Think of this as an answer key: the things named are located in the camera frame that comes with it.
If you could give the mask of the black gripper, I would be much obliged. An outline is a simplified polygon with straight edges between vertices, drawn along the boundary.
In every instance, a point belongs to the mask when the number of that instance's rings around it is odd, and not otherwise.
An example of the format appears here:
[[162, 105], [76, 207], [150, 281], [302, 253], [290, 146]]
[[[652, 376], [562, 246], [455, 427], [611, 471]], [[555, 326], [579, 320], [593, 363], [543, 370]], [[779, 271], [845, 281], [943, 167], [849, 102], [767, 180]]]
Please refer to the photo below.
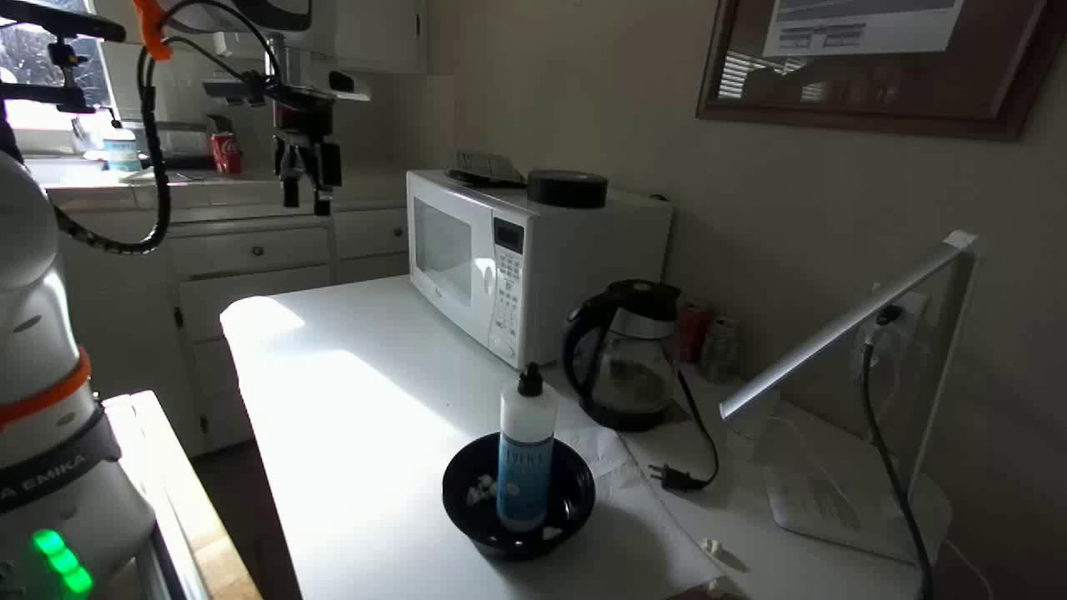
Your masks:
[[339, 183], [339, 146], [332, 132], [332, 102], [293, 85], [274, 85], [274, 174], [284, 186], [284, 207], [300, 207], [300, 175], [312, 183], [312, 214], [330, 215]]

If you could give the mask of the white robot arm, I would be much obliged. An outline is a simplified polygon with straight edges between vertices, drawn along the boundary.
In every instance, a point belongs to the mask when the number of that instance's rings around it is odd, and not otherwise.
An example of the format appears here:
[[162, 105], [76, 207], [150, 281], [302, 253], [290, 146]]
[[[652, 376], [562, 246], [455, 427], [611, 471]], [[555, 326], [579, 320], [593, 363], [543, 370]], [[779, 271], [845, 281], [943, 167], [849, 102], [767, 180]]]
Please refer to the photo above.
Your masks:
[[56, 266], [61, 209], [0, 141], [0, 567], [3, 600], [175, 600], [145, 495], [150, 449], [94, 397]]

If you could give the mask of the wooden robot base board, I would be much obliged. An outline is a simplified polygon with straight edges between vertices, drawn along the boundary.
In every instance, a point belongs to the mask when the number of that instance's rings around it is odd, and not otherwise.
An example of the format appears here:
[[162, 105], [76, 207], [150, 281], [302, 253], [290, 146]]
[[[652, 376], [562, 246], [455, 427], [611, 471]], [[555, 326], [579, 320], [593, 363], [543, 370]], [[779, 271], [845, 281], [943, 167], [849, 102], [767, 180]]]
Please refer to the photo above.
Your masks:
[[142, 493], [153, 531], [117, 574], [117, 600], [263, 600], [235, 544], [215, 517], [175, 431], [150, 390], [104, 404], [121, 466]]

